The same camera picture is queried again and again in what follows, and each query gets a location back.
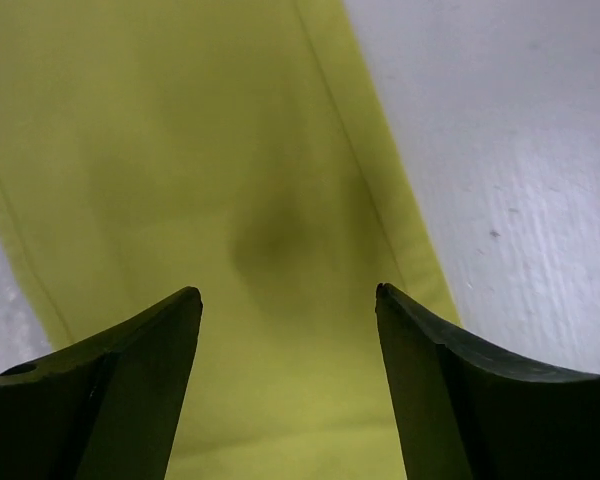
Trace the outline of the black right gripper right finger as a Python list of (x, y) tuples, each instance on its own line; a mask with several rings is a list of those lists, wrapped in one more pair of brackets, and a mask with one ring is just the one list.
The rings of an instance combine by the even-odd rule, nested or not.
[(376, 290), (410, 479), (600, 479), (600, 375), (516, 354)]

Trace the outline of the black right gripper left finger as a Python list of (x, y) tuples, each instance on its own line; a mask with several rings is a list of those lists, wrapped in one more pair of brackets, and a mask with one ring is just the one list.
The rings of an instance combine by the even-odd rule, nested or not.
[(162, 479), (203, 305), (186, 287), (0, 374), (0, 479)]

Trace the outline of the yellow-green trousers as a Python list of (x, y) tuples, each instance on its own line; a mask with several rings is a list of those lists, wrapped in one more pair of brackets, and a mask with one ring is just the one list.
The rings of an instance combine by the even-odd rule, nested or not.
[(0, 237), (51, 342), (194, 286), (171, 479), (401, 479), (375, 291), (455, 307), (338, 1), (0, 1)]

